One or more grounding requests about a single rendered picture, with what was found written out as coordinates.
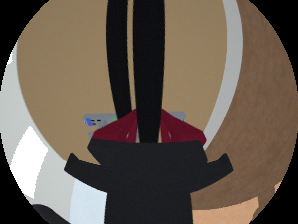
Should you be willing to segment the black bar with blue ends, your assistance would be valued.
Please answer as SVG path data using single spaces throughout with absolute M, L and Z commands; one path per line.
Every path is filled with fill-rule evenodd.
M 139 143 L 158 143 L 164 59 L 164 0 L 133 0 L 133 70 Z

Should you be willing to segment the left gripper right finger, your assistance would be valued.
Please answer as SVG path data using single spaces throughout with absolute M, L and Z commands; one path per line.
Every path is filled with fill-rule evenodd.
M 171 139 L 172 142 L 199 140 L 204 146 L 207 141 L 203 131 L 170 115 L 164 109 L 161 109 L 160 132 L 162 143 L 171 142 Z

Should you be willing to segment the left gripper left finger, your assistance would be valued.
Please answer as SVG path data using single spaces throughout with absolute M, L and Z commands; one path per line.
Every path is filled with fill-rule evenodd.
M 137 114 L 134 109 L 126 116 L 96 130 L 92 138 L 136 143 L 137 126 Z

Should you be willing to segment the black bar with green ends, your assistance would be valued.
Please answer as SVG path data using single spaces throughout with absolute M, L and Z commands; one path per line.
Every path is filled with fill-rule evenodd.
M 127 10 L 128 0 L 108 0 L 106 50 L 117 120 L 132 111 L 127 52 Z

